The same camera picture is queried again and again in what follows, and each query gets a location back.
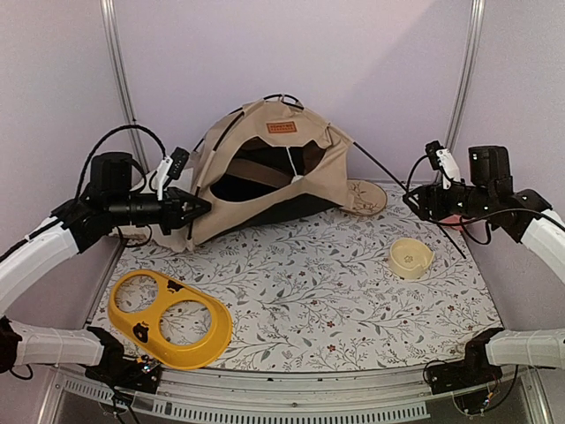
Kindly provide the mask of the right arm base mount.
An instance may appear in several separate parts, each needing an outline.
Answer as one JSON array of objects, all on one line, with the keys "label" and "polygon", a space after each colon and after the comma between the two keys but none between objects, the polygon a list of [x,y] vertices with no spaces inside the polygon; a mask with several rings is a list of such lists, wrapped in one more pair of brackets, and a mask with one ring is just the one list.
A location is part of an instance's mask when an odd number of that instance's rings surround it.
[{"label": "right arm base mount", "polygon": [[486,356],[486,344],[502,331],[487,329],[476,335],[464,346],[462,360],[447,362],[432,360],[425,365],[423,379],[433,394],[471,388],[502,378],[500,366],[492,365]]}]

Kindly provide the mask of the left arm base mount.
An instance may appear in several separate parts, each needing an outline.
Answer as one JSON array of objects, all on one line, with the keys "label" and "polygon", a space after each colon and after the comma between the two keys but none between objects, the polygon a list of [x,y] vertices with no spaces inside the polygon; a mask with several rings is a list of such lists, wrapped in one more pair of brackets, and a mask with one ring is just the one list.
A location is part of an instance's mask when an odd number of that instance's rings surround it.
[{"label": "left arm base mount", "polygon": [[162,369],[157,366],[145,373],[145,363],[129,358],[124,353],[124,346],[107,330],[100,327],[87,327],[87,331],[101,343],[102,357],[94,366],[83,366],[85,376],[103,382],[110,388],[123,388],[143,393],[155,394],[161,380]]}]

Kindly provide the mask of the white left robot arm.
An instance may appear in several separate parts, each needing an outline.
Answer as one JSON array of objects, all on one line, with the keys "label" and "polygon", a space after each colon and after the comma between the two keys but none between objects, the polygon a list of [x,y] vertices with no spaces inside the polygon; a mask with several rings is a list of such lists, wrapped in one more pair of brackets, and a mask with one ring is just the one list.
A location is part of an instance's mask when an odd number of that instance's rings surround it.
[{"label": "white left robot arm", "polygon": [[[151,193],[132,189],[132,155],[108,152],[88,160],[90,181],[78,194],[54,209],[40,226],[1,257],[1,310],[45,274],[84,253],[113,230],[126,225],[157,225],[165,235],[210,212],[212,206],[177,187],[158,187]],[[18,366],[72,363],[98,369],[113,383],[131,376],[132,360],[123,345],[98,327],[62,330],[26,326],[1,318],[1,370]]]}]

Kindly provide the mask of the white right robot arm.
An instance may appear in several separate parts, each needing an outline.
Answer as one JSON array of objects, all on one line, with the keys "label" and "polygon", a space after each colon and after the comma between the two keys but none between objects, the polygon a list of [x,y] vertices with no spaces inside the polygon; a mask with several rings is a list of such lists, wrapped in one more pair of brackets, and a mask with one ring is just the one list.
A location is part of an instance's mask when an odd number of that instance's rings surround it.
[{"label": "white right robot arm", "polygon": [[[564,222],[552,205],[531,189],[515,191],[508,150],[476,146],[468,150],[470,178],[465,183],[450,151],[439,142],[426,145],[426,159],[441,174],[441,182],[409,188],[404,203],[420,220],[448,226],[484,222],[504,230],[516,243],[537,255],[559,278],[564,277]],[[512,331],[489,329],[465,346],[456,377],[474,385],[491,366],[564,367],[563,329]]]}]

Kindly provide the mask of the beige fabric pet tent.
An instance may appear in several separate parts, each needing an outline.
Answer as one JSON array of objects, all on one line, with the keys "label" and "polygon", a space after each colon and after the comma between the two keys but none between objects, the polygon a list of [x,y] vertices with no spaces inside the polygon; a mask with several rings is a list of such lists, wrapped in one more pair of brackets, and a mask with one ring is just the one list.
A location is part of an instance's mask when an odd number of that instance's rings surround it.
[{"label": "beige fabric pet tent", "polygon": [[193,250],[245,227],[282,223],[348,207],[347,154],[352,138],[296,97],[249,102],[217,121],[192,150],[175,185],[211,209],[153,241]]}]

